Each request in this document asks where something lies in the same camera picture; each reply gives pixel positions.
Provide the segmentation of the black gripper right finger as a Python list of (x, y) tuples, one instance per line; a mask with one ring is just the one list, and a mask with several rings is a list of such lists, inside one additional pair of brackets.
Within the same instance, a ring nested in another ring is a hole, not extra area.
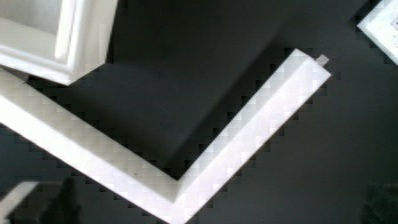
[(369, 186), (360, 224), (398, 224), (398, 184)]

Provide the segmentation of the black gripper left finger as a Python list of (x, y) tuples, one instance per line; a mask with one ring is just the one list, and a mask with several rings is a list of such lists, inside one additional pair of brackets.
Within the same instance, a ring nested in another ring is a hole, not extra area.
[(76, 187), (71, 178), (44, 182), (37, 187), (37, 224), (81, 224), (81, 206), (76, 201)]

